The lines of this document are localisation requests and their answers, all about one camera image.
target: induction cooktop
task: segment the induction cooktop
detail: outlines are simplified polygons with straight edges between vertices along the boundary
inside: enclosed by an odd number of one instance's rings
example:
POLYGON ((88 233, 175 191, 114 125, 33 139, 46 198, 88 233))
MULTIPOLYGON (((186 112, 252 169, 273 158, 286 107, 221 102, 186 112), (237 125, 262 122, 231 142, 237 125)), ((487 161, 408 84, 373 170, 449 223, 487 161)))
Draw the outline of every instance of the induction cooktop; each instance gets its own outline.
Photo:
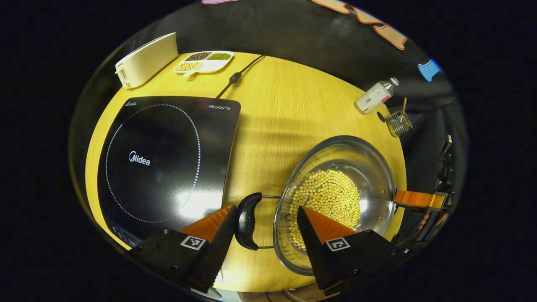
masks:
POLYGON ((214 98, 127 100, 99 159, 97 190, 110 231, 134 247, 221 209, 240 110, 214 98))

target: yellow wooden tabletop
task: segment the yellow wooden tabletop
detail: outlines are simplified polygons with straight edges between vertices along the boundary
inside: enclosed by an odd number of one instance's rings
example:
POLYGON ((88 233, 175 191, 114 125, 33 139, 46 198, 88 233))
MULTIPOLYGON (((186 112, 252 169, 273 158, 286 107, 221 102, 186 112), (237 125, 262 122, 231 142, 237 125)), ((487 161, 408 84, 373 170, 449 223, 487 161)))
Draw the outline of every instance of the yellow wooden tabletop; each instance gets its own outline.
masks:
MULTIPOLYGON (((226 67, 212 74, 185 78, 174 67, 190 54, 181 54, 146 84, 121 88, 106 107, 94 130, 86 161, 86 189, 90 207, 107 233, 97 196, 99 154, 116 114, 131 97, 216 97, 230 76, 258 55, 235 53, 226 67)), ((403 150, 399 138, 377 116, 388 115, 385 105, 362 116, 353 106, 364 92, 322 71, 266 56, 247 69, 223 99, 236 100, 241 112, 231 151, 222 207, 238 205, 247 195, 262 192, 279 196, 288 177, 305 154, 319 142, 335 135, 354 135, 375 146, 388 162, 398 189, 407 188, 403 150)), ((271 246, 277 199, 263 199, 255 209, 254 241, 271 246)), ((401 225, 404 209, 397 210, 388 232, 391 240, 401 225)), ((115 238, 126 249, 130 247, 115 238)), ((233 238, 222 265, 222 282, 215 288, 240 292, 280 291, 315 282, 297 275, 282 264, 273 249, 248 250, 233 238)))

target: black cable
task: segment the black cable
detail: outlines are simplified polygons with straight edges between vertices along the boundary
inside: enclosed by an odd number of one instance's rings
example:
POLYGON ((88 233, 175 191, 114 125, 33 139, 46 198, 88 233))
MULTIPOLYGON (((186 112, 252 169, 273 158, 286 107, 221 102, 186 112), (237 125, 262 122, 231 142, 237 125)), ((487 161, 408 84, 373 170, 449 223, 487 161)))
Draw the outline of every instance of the black cable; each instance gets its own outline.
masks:
POLYGON ((234 73, 230 78, 229 78, 229 83, 227 84, 227 86, 216 96, 216 98, 220 98, 222 96, 222 94, 224 94, 224 92, 226 90, 228 90, 228 88, 233 85, 234 83, 236 83, 238 81, 238 79, 241 78, 242 76, 242 73, 248 68, 250 67, 252 64, 254 64, 257 60, 261 59, 262 57, 264 57, 265 55, 262 54, 260 55, 259 57, 257 57, 255 60, 251 61, 250 64, 246 65, 246 67, 244 67, 241 71, 237 72, 237 73, 234 73))

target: wire basket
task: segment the wire basket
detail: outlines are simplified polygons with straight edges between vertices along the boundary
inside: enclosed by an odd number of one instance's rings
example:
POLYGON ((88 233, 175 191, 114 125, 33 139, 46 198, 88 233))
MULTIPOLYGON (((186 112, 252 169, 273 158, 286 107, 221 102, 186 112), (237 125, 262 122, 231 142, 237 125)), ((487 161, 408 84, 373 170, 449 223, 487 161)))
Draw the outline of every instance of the wire basket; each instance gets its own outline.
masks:
POLYGON ((386 118, 390 133, 398 138, 401 134, 412 129, 412 123, 406 112, 397 111, 386 118))

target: dotted circle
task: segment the dotted circle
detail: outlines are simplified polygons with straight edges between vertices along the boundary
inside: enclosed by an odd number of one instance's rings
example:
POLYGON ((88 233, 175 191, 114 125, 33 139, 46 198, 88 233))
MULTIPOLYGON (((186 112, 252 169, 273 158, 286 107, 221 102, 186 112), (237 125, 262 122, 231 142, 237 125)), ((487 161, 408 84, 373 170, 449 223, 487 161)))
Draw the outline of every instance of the dotted circle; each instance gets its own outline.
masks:
MULTIPOLYGON (((185 201, 185 204, 188 202, 188 200, 190 199, 190 197, 192 196, 192 192, 194 191, 194 188, 196 187, 196 183, 198 182, 198 175, 199 175, 199 171, 200 171, 200 162, 201 162, 201 144, 200 144, 200 137, 199 137, 199 134, 198 134, 198 129, 196 128, 196 125, 194 124, 194 121, 190 118, 190 116, 188 116, 188 114, 186 114, 186 112, 184 112, 181 108, 179 107, 175 107, 173 105, 168 105, 168 104, 158 104, 158 105, 151 105, 151 106, 147 106, 145 108, 142 108, 136 112, 134 112, 133 114, 131 114, 124 122, 123 124, 128 121, 131 117, 133 117, 133 115, 137 114, 138 112, 140 111, 143 111, 147 108, 151 108, 151 107, 156 107, 156 106, 169 106, 169 107, 172 107, 172 108, 175 108, 177 110, 179 110, 180 112, 182 112, 187 118, 188 120, 190 121, 190 123, 192 124, 192 127, 194 127, 194 132, 196 133, 196 140, 198 141, 198 166, 196 167, 196 175, 194 177, 194 183, 192 184, 192 189, 190 190, 190 193, 188 194, 188 197, 186 198, 186 201, 185 201)), ((118 133, 119 129, 121 129, 121 127, 123 127, 123 124, 119 125, 118 129, 115 131, 114 133, 114 136, 112 136, 112 139, 110 140, 110 144, 108 144, 108 150, 106 151, 106 160, 105 160, 105 164, 104 164, 104 167, 105 167, 105 175, 106 175, 106 183, 108 184, 108 189, 110 190, 110 194, 112 194, 112 197, 114 198, 115 202, 119 205, 120 208, 123 209, 123 211, 125 211, 125 213, 129 214, 132 218, 135 218, 139 221, 143 221, 143 222, 147 222, 147 223, 150 223, 150 224, 156 224, 158 222, 163 222, 163 221, 166 221, 170 218, 173 217, 170 216, 166 219, 163 219, 163 220, 159 220, 159 221, 147 221, 147 220, 143 220, 143 219, 140 219, 132 214, 130 214, 127 210, 125 210, 125 208, 123 208, 121 206, 121 204, 118 202, 118 200, 115 198, 115 195, 114 195, 114 192, 112 192, 112 188, 110 187, 110 182, 108 181, 108 153, 110 152, 110 147, 112 145, 112 142, 114 141, 114 138, 115 138, 115 135, 118 133)))

